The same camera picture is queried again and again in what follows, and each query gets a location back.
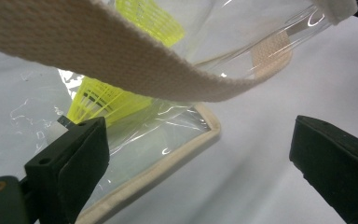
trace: shuttlecock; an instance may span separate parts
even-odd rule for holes
[[[185,35],[182,25],[153,0],[116,0],[116,10],[127,20],[170,47]]]
[[[84,77],[67,117],[74,123],[105,117],[106,127],[151,105],[152,98]]]

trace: black clamp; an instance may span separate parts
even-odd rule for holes
[[[104,118],[71,125],[25,164],[22,181],[0,177],[0,223],[75,223],[108,163]]]
[[[348,223],[358,223],[358,138],[298,116],[290,160]]]

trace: fabric strap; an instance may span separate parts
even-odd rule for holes
[[[208,74],[99,0],[0,0],[0,51],[126,91],[187,102],[224,101],[283,68],[258,67],[253,79]],[[269,55],[269,49],[257,51]]]

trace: woven webbing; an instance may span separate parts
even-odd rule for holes
[[[223,101],[274,74],[202,72],[97,0],[0,0],[0,51],[174,101]]]
[[[271,35],[251,49],[255,77],[271,77],[292,59],[289,35],[285,31]]]

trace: yellow shuttlecock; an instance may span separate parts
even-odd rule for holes
[[[127,20],[170,47],[179,41],[185,30],[173,16],[153,0],[116,0],[116,10]]]
[[[86,119],[105,117],[106,127],[151,105],[150,97],[113,87],[97,79],[84,77],[67,114],[79,123]]]

